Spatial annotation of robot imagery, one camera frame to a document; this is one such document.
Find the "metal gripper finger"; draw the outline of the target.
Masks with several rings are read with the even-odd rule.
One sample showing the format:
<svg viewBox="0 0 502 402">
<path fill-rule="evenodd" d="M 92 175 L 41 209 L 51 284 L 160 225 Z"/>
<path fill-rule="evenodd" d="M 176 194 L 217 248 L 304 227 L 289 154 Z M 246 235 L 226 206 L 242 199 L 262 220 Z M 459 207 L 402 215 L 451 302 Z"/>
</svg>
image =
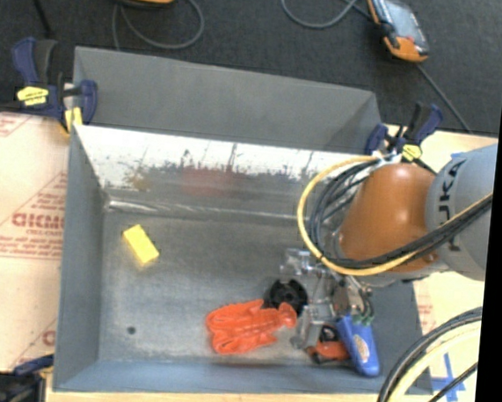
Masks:
<svg viewBox="0 0 502 402">
<path fill-rule="evenodd" d="M 309 338 L 311 340 L 333 341 L 334 324 L 330 318 L 323 316 L 318 310 L 311 312 Z"/>
<path fill-rule="evenodd" d="M 302 311 L 296 322 L 295 335 L 290 340 L 294 348 L 304 350 L 308 346 L 311 324 L 309 311 Z"/>
</svg>

